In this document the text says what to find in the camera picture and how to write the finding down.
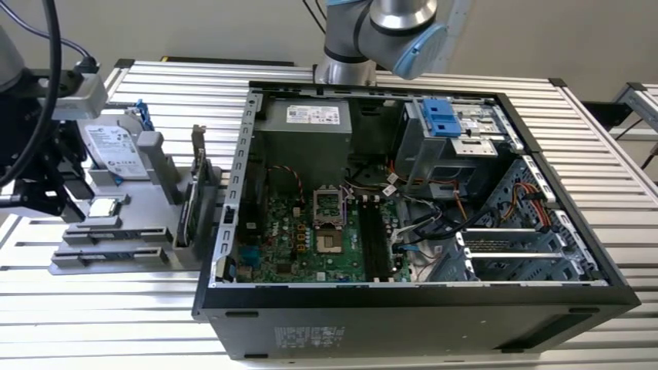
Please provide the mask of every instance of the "hard disk label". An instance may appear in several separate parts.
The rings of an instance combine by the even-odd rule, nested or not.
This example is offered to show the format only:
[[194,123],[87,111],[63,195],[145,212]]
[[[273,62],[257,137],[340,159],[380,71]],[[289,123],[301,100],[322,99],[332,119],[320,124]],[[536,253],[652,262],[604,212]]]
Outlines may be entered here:
[[149,177],[131,133],[119,126],[85,126],[107,170],[125,179]]
[[275,327],[277,347],[282,349],[341,347],[345,333],[345,326]]
[[340,125],[341,112],[337,106],[290,106],[286,122]]

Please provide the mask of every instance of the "metal slat surface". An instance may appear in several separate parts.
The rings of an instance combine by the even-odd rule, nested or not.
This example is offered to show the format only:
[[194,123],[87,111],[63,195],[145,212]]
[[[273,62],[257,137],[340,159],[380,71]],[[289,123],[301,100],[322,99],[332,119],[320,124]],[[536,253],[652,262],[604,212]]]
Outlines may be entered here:
[[[207,126],[215,164],[230,168],[249,80],[312,80],[294,67],[137,62],[114,73],[113,101],[143,98],[178,163],[191,161],[190,132]],[[51,276],[65,228],[55,219],[10,217],[0,249],[0,368],[657,368],[658,203],[545,79],[425,75],[386,87],[506,93],[644,305],[541,355],[350,358],[233,362],[207,324],[191,319],[197,272]]]

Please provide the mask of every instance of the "connector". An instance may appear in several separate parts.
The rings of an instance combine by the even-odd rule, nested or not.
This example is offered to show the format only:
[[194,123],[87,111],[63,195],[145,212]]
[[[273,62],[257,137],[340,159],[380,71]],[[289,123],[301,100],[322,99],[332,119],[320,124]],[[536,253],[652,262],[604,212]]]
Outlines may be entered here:
[[74,71],[81,73],[99,73],[99,69],[101,66],[93,56],[86,56],[74,67]]
[[524,200],[545,200],[546,197],[544,196],[544,193],[528,193],[524,197]]

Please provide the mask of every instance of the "label sticker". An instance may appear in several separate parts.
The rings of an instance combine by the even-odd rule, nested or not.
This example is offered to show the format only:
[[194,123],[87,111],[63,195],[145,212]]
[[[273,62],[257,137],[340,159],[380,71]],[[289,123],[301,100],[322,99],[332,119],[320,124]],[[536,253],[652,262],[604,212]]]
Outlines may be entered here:
[[113,239],[115,237],[114,234],[90,234],[90,237],[95,238],[95,239]]
[[121,126],[85,126],[107,170],[125,179],[149,177],[131,133]]
[[278,326],[278,348],[337,348],[346,334],[345,326]]
[[465,118],[461,120],[461,122],[462,122],[462,127],[468,127],[472,129],[478,128],[477,122],[473,119]]
[[341,124],[337,106],[290,106],[286,112],[287,123]]
[[312,122],[312,107],[310,106],[290,106],[286,114],[287,123],[310,123]]
[[400,179],[400,178],[401,178],[401,177],[396,174],[396,172],[392,172],[392,174],[390,174],[390,175],[389,175],[389,177],[388,177],[388,182],[389,182],[390,184],[394,184],[394,183],[398,181],[398,179]]
[[386,187],[386,189],[385,189],[385,190],[382,190],[382,193],[384,193],[384,195],[386,195],[388,197],[390,197],[390,196],[392,196],[392,194],[393,194],[393,193],[396,193],[396,191],[397,191],[397,190],[398,190],[398,188],[397,188],[397,187],[394,187],[393,185],[389,185],[389,186]]

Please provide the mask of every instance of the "ram slot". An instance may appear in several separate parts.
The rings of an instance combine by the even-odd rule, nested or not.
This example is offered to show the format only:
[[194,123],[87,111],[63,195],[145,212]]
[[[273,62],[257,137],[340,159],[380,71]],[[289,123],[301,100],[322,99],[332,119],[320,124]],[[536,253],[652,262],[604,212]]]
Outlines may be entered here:
[[365,202],[360,207],[361,243],[366,280],[389,281],[392,267],[388,252],[386,228],[384,226],[380,204]]

